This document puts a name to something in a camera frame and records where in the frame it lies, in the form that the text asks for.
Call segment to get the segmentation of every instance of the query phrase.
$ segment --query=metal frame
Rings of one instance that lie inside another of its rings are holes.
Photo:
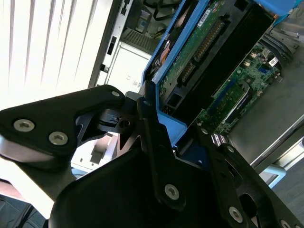
[[[120,6],[123,0],[114,0],[109,12],[108,21],[105,26],[104,35],[102,37],[99,50],[97,53],[96,61],[92,70],[91,78],[89,81],[88,88],[96,86],[99,77],[100,67],[105,59],[105,55],[108,49],[108,45],[111,39],[111,33],[113,31],[113,24],[116,20],[117,14],[120,10]]]

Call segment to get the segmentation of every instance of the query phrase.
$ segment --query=slot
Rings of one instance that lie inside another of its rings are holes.
[[[112,55],[116,40],[117,40],[117,37],[112,36],[111,43],[110,43],[110,46],[109,46],[109,49],[108,49],[108,52],[107,52],[108,55]]]
[[[195,61],[200,62],[204,54],[210,48],[211,44],[215,40],[215,38],[220,34],[222,28],[224,27],[225,23],[221,20],[217,21],[215,25],[210,30],[209,34],[203,40],[202,44],[194,54],[193,58]]]
[[[187,83],[189,76],[194,70],[195,65],[189,62],[184,68],[183,72],[180,74],[179,81],[182,81],[183,84]]]
[[[172,107],[176,107],[180,101],[181,101],[181,96],[174,93],[169,99],[168,105]]]

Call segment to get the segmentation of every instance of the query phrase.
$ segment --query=black mounting arm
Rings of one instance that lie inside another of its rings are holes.
[[[235,148],[216,147],[198,126],[187,134],[205,160],[176,158],[150,81],[140,94],[103,85],[3,110],[0,119],[0,156],[52,172],[85,142],[120,134],[118,158],[60,193],[51,228],[303,228]]]

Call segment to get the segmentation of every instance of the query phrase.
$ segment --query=electronic component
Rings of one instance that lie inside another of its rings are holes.
[[[251,64],[244,60],[214,94],[213,103],[198,116],[198,122],[202,122],[208,131],[228,133],[268,84],[282,80],[277,67],[264,64],[261,58],[257,58],[257,53],[262,54],[265,49],[258,44],[253,50],[256,58]]]
[[[159,87],[160,98],[165,95],[167,91],[166,88],[169,87],[174,80],[177,80],[177,78],[180,77],[183,83],[187,81],[195,67],[195,65],[190,62],[192,57],[194,60],[199,61],[216,35],[219,34],[221,28],[224,26],[224,22],[218,18],[219,11],[223,4],[223,0],[215,1],[206,9],[192,35],[179,53],[179,56],[161,81]]]

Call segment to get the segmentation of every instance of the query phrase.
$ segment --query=white label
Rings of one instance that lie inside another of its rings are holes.
[[[279,61],[279,60],[278,60],[276,57],[274,57],[274,58],[269,62],[269,64],[270,64],[270,66],[274,67],[275,64],[276,64],[278,61]]]
[[[207,17],[210,14],[210,12],[211,12],[211,9],[206,9],[206,12],[204,13],[204,15],[201,17],[201,19],[198,22],[198,27],[199,28],[204,24],[205,20],[207,19]]]
[[[263,54],[263,56],[264,56],[265,58],[267,58],[267,56],[269,55],[269,53],[270,53],[270,51],[269,51],[267,48],[265,48],[265,49],[263,50],[263,52],[262,52],[262,54]]]

